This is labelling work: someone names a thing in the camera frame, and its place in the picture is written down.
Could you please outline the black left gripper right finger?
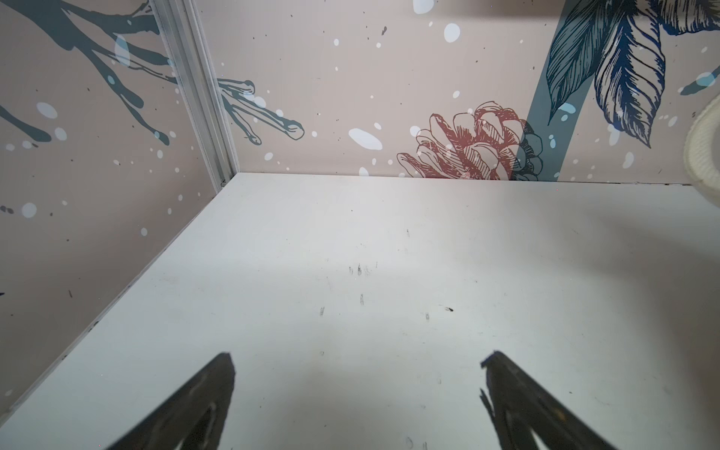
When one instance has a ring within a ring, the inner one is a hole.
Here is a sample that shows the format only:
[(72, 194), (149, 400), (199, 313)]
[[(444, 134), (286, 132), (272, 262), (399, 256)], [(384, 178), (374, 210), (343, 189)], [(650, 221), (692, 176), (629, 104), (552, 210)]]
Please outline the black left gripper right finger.
[(480, 399), (502, 449), (613, 448), (503, 352), (493, 352), (480, 367), (487, 383)]

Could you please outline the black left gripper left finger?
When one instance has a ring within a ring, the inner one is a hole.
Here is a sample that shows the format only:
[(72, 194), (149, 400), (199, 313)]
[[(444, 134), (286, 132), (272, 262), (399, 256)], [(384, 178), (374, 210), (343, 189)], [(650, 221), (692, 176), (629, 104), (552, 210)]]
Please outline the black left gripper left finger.
[(231, 355), (221, 352), (110, 448), (217, 449), (235, 379)]

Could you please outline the cream canvas tote bag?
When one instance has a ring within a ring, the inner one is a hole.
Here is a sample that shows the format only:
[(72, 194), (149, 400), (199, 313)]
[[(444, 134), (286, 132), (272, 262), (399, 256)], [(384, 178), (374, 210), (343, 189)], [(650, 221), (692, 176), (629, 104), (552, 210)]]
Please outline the cream canvas tote bag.
[(684, 142), (684, 168), (690, 185), (708, 202), (719, 206), (719, 169), (714, 164), (713, 144), (719, 129), (719, 97), (695, 119)]

